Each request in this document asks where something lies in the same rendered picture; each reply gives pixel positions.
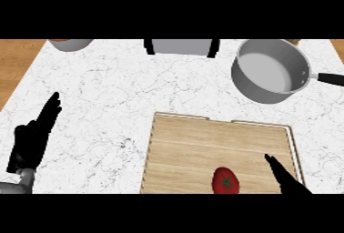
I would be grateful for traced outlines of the grey round bowl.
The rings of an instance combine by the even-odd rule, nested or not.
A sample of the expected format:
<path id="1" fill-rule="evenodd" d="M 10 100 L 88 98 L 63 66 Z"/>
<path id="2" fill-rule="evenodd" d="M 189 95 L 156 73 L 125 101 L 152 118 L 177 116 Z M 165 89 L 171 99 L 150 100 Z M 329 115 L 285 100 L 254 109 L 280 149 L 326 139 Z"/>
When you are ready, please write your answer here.
<path id="1" fill-rule="evenodd" d="M 75 52 L 84 49 L 90 45 L 93 40 L 91 39 L 51 40 L 50 39 L 50 42 L 59 51 Z"/>

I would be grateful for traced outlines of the red tomato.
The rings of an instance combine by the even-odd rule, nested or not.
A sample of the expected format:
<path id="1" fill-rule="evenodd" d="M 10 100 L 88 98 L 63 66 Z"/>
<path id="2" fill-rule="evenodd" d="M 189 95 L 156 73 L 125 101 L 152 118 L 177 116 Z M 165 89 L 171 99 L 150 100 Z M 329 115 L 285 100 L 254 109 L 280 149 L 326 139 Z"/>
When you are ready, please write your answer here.
<path id="1" fill-rule="evenodd" d="M 218 167 L 212 175 L 212 191 L 215 194 L 237 194 L 239 180 L 226 167 Z"/>

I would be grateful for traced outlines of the wooden tray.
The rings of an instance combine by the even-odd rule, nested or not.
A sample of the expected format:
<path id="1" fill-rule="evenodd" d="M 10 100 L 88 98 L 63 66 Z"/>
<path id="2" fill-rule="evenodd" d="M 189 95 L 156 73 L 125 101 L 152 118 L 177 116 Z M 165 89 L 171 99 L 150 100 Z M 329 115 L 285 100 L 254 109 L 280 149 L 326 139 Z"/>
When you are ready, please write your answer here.
<path id="1" fill-rule="evenodd" d="M 237 178 L 242 194 L 277 194 L 267 155 L 304 182 L 289 126 L 156 112 L 140 192 L 209 193 L 215 169 L 226 167 Z"/>

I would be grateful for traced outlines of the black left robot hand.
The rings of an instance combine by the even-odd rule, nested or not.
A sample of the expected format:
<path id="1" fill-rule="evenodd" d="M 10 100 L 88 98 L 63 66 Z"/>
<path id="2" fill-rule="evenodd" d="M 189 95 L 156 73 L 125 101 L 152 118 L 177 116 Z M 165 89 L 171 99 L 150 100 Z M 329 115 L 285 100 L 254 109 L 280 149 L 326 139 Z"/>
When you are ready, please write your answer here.
<path id="1" fill-rule="evenodd" d="M 31 120 L 26 125 L 15 127 L 15 144 L 9 156 L 7 173 L 16 174 L 20 169 L 37 168 L 60 111 L 59 93 L 54 92 L 41 108 L 37 119 Z"/>

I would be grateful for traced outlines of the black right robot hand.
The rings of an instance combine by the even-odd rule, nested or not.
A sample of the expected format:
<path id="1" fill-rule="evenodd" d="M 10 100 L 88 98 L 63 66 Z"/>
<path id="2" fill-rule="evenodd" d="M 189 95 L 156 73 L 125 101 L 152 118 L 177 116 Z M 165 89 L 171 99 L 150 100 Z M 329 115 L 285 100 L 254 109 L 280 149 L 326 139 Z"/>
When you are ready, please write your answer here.
<path id="1" fill-rule="evenodd" d="M 270 165 L 276 182 L 279 184 L 280 193 L 285 195 L 310 195 L 311 192 L 305 186 L 295 180 L 286 168 L 277 162 L 273 156 L 264 155 L 264 159 Z"/>

